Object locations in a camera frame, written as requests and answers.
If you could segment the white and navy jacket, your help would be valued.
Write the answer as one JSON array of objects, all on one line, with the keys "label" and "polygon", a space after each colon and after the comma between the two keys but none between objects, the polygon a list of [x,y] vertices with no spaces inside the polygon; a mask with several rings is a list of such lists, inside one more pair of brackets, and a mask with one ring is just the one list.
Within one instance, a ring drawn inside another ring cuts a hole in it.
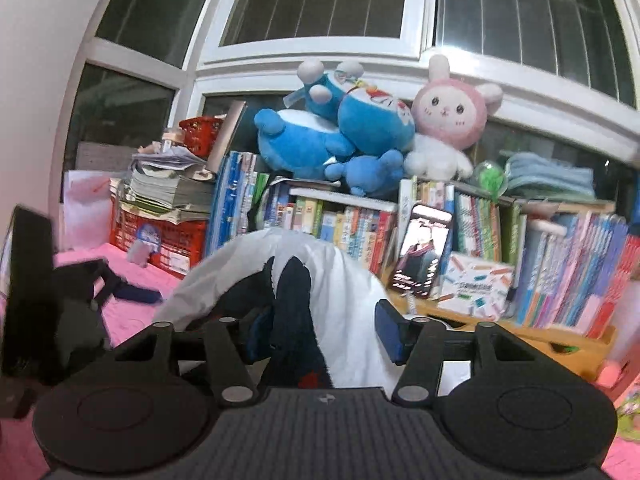
[{"label": "white and navy jacket", "polygon": [[155,313],[182,332],[214,315],[266,315],[262,384],[277,388],[381,388],[402,371],[375,328],[387,292],[334,245],[284,229],[230,240],[199,263]]}]

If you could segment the red plastic crate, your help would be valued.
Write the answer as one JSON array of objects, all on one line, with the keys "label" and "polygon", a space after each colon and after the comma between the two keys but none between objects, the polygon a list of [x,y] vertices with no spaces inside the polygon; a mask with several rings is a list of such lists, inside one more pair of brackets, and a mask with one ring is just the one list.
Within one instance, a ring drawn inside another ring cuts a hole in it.
[{"label": "red plastic crate", "polygon": [[176,278],[184,278],[203,259],[206,229],[206,221],[173,224],[144,218],[112,200],[110,243],[128,252],[136,240],[141,240],[151,251],[148,263]]}]

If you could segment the smartphone with lit screen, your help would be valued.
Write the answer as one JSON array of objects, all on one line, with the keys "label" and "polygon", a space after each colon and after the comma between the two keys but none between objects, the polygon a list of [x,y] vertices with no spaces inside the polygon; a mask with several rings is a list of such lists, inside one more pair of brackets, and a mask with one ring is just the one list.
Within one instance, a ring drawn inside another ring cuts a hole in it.
[{"label": "smartphone with lit screen", "polygon": [[402,239],[399,258],[388,286],[400,294],[430,296],[439,274],[452,223],[452,213],[414,204]]}]

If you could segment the white paper bag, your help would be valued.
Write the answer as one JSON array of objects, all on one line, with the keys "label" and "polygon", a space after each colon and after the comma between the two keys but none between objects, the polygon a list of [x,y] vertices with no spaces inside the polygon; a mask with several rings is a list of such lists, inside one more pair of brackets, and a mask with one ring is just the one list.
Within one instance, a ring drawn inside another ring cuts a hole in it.
[{"label": "white paper bag", "polygon": [[63,247],[89,249],[108,242],[112,225],[109,172],[70,170],[63,181]]}]

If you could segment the stack of papers and books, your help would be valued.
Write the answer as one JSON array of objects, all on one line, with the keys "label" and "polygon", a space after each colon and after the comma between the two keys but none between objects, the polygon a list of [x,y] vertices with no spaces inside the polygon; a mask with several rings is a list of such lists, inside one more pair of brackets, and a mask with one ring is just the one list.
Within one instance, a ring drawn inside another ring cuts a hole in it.
[{"label": "stack of papers and books", "polygon": [[181,145],[131,155],[126,174],[111,178],[114,208],[142,218],[180,224],[208,219],[216,176],[206,161]]}]

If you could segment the row of books left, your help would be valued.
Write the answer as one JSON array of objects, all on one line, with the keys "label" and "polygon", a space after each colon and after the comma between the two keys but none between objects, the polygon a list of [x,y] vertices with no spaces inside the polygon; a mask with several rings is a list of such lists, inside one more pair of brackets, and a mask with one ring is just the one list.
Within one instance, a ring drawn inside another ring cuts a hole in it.
[{"label": "row of books left", "polygon": [[232,151],[222,159],[204,256],[237,236],[281,228],[329,242],[374,274],[388,265],[395,243],[396,204],[343,193],[337,182],[266,174],[258,162],[250,152]]}]

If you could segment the row of books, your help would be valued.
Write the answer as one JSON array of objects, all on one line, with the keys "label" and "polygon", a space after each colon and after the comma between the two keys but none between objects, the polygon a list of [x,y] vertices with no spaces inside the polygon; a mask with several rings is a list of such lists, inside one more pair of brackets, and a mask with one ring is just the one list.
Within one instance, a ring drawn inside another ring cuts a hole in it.
[{"label": "row of books", "polygon": [[452,252],[513,266],[499,320],[527,328],[559,328],[601,337],[639,264],[639,239],[607,202],[504,192],[498,200],[470,183],[401,181],[400,246],[414,204],[452,213],[439,274],[427,300],[437,299]]},{"label": "row of books", "polygon": [[388,265],[395,243],[396,204],[343,193],[337,182],[266,174],[258,162],[250,152],[232,151],[222,159],[204,256],[237,236],[281,228],[329,242],[374,274]]}]

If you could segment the wooden drawer organizer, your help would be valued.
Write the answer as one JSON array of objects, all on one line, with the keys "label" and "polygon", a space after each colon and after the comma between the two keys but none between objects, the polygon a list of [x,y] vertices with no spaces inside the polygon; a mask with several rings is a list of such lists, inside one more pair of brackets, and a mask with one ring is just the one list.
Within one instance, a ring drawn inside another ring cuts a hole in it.
[{"label": "wooden drawer organizer", "polygon": [[[418,315],[437,318],[454,330],[472,332],[480,322],[479,318],[441,309],[431,300],[417,299],[412,304],[407,297],[390,287],[386,288],[386,294],[400,313],[408,314],[413,306]],[[509,321],[499,321],[498,324],[588,382],[598,377],[617,337],[613,325],[608,326],[599,339],[593,339],[559,328],[527,328]]]}]

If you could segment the row of books right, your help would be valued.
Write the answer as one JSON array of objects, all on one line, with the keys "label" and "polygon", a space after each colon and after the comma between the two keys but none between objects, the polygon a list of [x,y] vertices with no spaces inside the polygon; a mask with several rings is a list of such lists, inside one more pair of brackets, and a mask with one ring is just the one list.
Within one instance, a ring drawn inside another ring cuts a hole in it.
[{"label": "row of books right", "polygon": [[639,264],[639,239],[607,202],[504,192],[498,200],[470,183],[401,181],[400,246],[414,204],[452,213],[439,274],[427,300],[437,299],[452,252],[513,266],[499,320],[527,328],[559,328],[601,337]]}]

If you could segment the green ball toy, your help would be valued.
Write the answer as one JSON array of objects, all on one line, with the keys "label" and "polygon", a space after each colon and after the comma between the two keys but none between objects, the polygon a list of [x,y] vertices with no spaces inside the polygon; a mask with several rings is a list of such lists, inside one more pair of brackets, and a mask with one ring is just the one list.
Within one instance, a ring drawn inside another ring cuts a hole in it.
[{"label": "green ball toy", "polygon": [[508,188],[506,172],[491,160],[484,160],[474,168],[473,180],[492,200],[498,200]]}]

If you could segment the folded teal towel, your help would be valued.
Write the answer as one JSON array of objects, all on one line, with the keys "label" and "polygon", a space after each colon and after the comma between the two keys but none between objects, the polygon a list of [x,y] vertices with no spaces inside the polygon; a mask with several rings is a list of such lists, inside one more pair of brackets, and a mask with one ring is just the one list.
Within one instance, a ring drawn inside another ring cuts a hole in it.
[{"label": "folded teal towel", "polygon": [[575,167],[531,152],[514,154],[506,161],[506,192],[531,198],[596,198],[591,168]]}]

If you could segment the pink triangular toy house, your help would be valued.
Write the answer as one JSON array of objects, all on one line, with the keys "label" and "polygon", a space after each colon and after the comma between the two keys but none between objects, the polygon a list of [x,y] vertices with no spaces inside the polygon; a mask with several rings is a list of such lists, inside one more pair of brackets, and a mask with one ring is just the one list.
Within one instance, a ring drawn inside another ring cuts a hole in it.
[{"label": "pink triangular toy house", "polygon": [[640,425],[639,344],[633,344],[620,361],[605,361],[596,385],[616,408],[617,437],[638,443]]}]

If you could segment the blue doraemon plush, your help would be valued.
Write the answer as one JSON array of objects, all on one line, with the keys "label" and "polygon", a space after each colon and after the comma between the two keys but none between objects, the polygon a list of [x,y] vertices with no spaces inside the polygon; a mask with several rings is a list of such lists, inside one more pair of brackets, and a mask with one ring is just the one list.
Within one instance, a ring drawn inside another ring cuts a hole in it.
[{"label": "blue doraemon plush", "polygon": [[306,110],[336,125],[362,154],[408,152],[416,134],[410,108],[362,75],[363,67],[356,61],[328,70],[311,58],[297,67],[302,86],[285,96],[283,104],[291,108],[302,101]]}]

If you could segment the pink white bunny plush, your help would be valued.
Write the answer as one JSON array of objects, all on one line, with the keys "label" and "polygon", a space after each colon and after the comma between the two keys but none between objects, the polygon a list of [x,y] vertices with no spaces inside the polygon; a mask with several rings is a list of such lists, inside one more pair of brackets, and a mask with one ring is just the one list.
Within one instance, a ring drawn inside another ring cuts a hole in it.
[{"label": "pink white bunny plush", "polygon": [[436,181],[471,177],[474,166],[464,151],[480,140],[502,99],[498,84],[473,86],[454,79],[448,58],[432,56],[427,84],[411,105],[416,135],[404,161],[405,173]]}]

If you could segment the blue whale plush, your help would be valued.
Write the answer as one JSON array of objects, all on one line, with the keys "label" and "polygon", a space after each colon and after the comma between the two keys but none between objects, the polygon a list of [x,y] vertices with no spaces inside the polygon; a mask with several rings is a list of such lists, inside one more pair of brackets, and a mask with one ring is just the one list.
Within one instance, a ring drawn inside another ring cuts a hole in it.
[{"label": "blue whale plush", "polygon": [[337,125],[306,110],[262,108],[254,116],[259,154],[296,179],[342,181],[352,195],[383,197],[404,177],[404,156],[358,155]]}]

